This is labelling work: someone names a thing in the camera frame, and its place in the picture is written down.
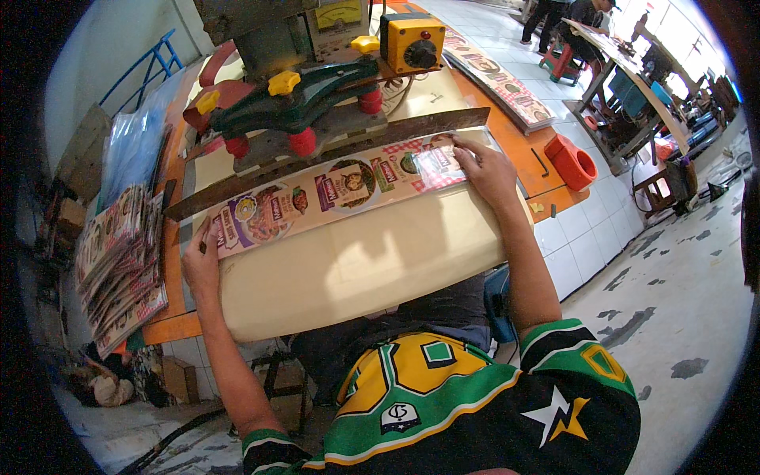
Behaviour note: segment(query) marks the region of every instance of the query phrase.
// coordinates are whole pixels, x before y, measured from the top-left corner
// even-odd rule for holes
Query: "plastic sheet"
[[[149,183],[163,139],[166,109],[182,81],[185,69],[176,72],[150,92],[132,114],[117,114],[111,136],[103,145],[103,178],[97,212],[107,209],[134,183]]]
[[[481,130],[463,136],[485,141]],[[449,133],[365,150],[252,189],[208,211],[225,258],[463,182]]]

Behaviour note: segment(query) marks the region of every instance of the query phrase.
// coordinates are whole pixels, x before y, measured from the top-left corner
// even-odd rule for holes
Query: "wooden stool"
[[[552,42],[551,47],[543,55],[543,59],[538,65],[549,67],[552,72],[549,79],[552,81],[559,82],[560,79],[566,78],[572,80],[572,85],[575,86],[582,71],[586,69],[586,64],[582,62],[579,68],[572,59],[573,51],[570,45],[557,38]]]
[[[646,218],[649,218],[653,214],[673,206],[677,201],[691,199],[697,192],[697,185],[694,162],[680,166],[668,161],[665,163],[664,170],[634,186],[633,192],[635,195],[637,191],[644,190],[649,205],[652,206],[652,210],[645,214]],[[666,195],[663,193],[663,187],[666,189]]]

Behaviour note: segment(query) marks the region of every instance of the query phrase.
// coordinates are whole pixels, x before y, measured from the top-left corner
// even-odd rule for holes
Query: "clear plastic bag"
[[[140,109],[117,114],[103,146],[103,178],[97,212],[107,209],[132,184],[148,183],[163,139],[166,109],[174,100],[185,69],[148,94]]]

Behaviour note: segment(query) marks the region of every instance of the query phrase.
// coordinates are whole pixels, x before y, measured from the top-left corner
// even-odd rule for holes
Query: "star logo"
[[[565,422],[560,419],[549,440],[554,440],[554,438],[562,432],[577,435],[578,437],[588,440],[585,432],[583,432],[581,424],[578,423],[578,414],[581,412],[581,409],[583,409],[583,406],[586,405],[586,403],[590,400],[591,399],[584,399],[582,397],[575,398],[572,402],[570,422],[566,426]],[[556,419],[557,413],[560,410],[562,411],[563,415],[566,415],[570,411],[570,403],[565,400],[565,397],[562,396],[562,393],[559,392],[559,389],[554,386],[554,392],[552,393],[552,403],[549,406],[532,410],[526,413],[521,413],[521,415],[530,417],[532,420],[536,420],[543,424],[541,444],[538,446],[538,448],[542,448],[543,445],[546,444],[546,438],[549,437],[549,432],[551,431],[552,426],[554,425],[554,420]]]

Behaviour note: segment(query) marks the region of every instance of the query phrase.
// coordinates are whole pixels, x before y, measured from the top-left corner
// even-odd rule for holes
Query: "black pants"
[[[523,41],[530,41],[530,35],[536,30],[539,22],[546,17],[543,22],[543,31],[541,32],[541,41],[538,43],[538,51],[546,52],[549,48],[549,42],[552,39],[552,30],[556,27],[565,13],[568,4],[554,2],[553,0],[538,0],[538,6],[533,16],[528,18],[525,28],[523,28]]]
[[[491,333],[483,304],[483,274],[398,306],[398,312],[355,318],[299,334],[291,345],[318,386],[315,404],[330,404],[351,367],[368,348],[410,331],[431,331],[488,351]]]

